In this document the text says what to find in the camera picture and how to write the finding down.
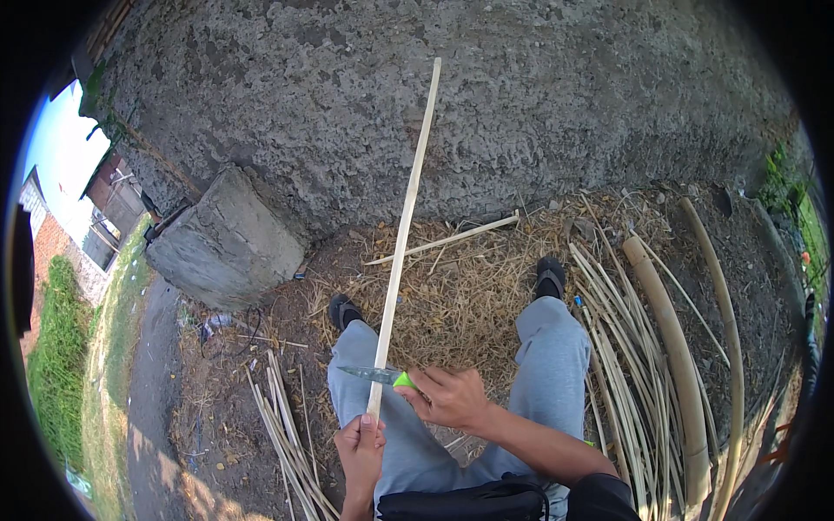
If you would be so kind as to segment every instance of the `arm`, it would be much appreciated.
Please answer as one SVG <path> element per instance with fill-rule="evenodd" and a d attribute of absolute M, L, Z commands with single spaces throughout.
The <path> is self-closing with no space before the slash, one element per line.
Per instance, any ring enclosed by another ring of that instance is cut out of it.
<path fill-rule="evenodd" d="M 361 414 L 336 433 L 334 441 L 344 469 L 344 504 L 341 521 L 374 518 L 374 487 L 382 477 L 385 423 Z"/>
<path fill-rule="evenodd" d="M 593 473 L 616 476 L 614 465 L 582 440 L 531 422 L 490 402 L 476 369 L 450 374 L 439 368 L 412 368 L 409 378 L 420 392 L 398 386 L 421 419 L 457 428 L 498 444 L 536 472 L 571 487 Z"/>

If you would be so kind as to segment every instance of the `foot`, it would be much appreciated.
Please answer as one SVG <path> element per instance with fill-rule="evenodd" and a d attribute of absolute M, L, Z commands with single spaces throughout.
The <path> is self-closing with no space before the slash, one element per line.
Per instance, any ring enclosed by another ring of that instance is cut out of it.
<path fill-rule="evenodd" d="M 546 296 L 562 299 L 565 293 L 565 269 L 555 258 L 545 256 L 535 265 L 538 278 L 535 280 L 535 297 Z"/>
<path fill-rule="evenodd" d="M 350 302 L 350 297 L 343 293 L 334 295 L 330 299 L 329 315 L 330 321 L 340 332 L 348 327 L 351 320 L 364 321 L 362 313 L 354 306 L 354 303 Z"/>

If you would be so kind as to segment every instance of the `knife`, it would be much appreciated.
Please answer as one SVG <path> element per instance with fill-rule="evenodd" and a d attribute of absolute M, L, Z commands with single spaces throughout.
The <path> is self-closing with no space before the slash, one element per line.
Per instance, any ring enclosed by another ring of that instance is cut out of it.
<path fill-rule="evenodd" d="M 418 387 L 414 385 L 414 382 L 411 381 L 411 378 L 409 378 L 408 373 L 406 373 L 405 371 L 394 371 L 391 369 L 380 368 L 366 368 L 356 365 L 343 366 L 339 369 L 345 371 L 347 374 L 353 374 L 354 376 L 370 380 L 371 382 L 379 382 L 384 385 L 393 385 L 394 387 L 397 387 L 398 385 L 407 385 L 411 388 L 419 390 Z"/>

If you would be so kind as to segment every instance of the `road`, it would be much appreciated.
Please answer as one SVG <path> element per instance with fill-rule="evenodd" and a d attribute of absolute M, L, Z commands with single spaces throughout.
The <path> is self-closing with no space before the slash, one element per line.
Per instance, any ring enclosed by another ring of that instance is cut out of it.
<path fill-rule="evenodd" d="M 137 519 L 185 519 L 177 454 L 168 439 L 179 396 L 176 288 L 157 276 L 148 288 L 133 354 L 128 406 L 128 478 Z"/>

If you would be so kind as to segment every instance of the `left hand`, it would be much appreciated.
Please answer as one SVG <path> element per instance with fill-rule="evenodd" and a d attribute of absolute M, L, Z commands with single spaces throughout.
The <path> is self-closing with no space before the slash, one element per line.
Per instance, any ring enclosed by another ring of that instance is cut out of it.
<path fill-rule="evenodd" d="M 336 433 L 334 441 L 344 469 L 344 501 L 368 505 L 374 500 L 374 487 L 382 477 L 382 452 L 385 423 L 360 414 Z"/>

